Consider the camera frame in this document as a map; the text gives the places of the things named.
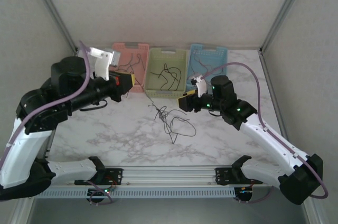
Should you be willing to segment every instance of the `white marble table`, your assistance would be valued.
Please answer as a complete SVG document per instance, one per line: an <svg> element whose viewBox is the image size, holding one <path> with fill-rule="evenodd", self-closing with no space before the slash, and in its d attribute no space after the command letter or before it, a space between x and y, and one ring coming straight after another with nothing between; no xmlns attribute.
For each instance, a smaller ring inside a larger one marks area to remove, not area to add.
<svg viewBox="0 0 338 224"><path fill-rule="evenodd" d="M257 51L229 51L228 62L243 62L256 72L262 92L264 119L279 131ZM239 66L228 67L238 97L257 107L257 89L250 72ZM154 99L158 107L177 109L175 99ZM75 161L98 156L104 165L230 165L242 155L270 162L270 156L249 137L241 134L222 118L203 110L186 116L196 127L194 137L179 136L173 145L163 131L156 110L144 94L129 93L122 102L108 102L101 110L75 112L58 126L49 159ZM190 133L191 128L178 128Z"/></svg>

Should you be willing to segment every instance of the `green basket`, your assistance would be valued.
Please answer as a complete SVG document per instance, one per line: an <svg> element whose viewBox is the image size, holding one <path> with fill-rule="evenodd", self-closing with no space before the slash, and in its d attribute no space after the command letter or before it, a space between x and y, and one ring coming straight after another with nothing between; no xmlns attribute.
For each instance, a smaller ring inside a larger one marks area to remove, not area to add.
<svg viewBox="0 0 338 224"><path fill-rule="evenodd" d="M154 98L175 99L181 97L185 93L187 63L188 56L186 50L151 48L146 68L144 91L149 97ZM167 68L175 67L169 70L169 72L174 74L165 71L162 73L163 76L153 74L161 73L165 68L165 64Z"/></svg>

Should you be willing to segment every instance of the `white wall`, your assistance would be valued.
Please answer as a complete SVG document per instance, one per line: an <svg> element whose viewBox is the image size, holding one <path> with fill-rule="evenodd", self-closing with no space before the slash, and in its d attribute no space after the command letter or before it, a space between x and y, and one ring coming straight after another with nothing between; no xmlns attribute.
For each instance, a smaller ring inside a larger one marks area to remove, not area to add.
<svg viewBox="0 0 338 224"><path fill-rule="evenodd" d="M41 0L0 0L0 156L22 95L50 76L50 65L71 55ZM1 202L1 223L15 201Z"/></svg>
<svg viewBox="0 0 338 224"><path fill-rule="evenodd" d="M324 160L322 204L336 223L338 0L296 0L265 58L290 141Z"/></svg>
<svg viewBox="0 0 338 224"><path fill-rule="evenodd" d="M258 48L284 0L53 0L74 40Z"/></svg>

